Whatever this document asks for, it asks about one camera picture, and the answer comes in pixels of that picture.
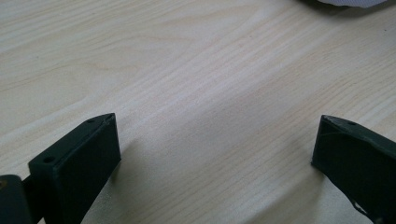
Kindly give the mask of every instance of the white object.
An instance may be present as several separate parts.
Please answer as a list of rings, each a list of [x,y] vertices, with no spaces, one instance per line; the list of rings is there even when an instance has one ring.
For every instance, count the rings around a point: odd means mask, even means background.
[[[328,3],[335,6],[348,7],[372,7],[387,0],[319,0],[322,3]]]

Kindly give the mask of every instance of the table surface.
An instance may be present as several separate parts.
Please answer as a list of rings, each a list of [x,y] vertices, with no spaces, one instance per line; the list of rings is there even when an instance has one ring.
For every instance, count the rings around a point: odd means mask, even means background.
[[[310,166],[320,115],[396,140],[396,5],[2,1],[0,174],[117,115],[83,223],[371,223]]]

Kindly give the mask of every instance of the wood grain pattern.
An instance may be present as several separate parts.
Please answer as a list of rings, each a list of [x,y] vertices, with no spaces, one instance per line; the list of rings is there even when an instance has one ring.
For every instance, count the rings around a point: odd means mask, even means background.
[[[396,7],[2,1],[0,174],[117,114],[83,223],[370,223],[315,171],[319,116],[396,140]]]

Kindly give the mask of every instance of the tabletop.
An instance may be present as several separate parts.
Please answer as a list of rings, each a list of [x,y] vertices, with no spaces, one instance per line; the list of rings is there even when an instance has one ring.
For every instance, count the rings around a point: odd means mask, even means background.
[[[395,15],[394,1],[2,1],[0,174],[25,178],[114,112],[122,161],[83,223],[371,223],[310,161],[322,114],[396,140]]]

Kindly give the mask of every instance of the black plastic part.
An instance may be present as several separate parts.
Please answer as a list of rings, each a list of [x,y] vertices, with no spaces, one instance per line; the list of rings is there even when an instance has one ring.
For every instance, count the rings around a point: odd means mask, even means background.
[[[37,223],[42,217],[47,224],[81,223],[119,163],[115,115],[86,120],[32,159],[23,182],[0,176],[8,182],[0,189],[0,223]]]
[[[396,143],[355,122],[322,116],[311,163],[375,224],[396,223]]]

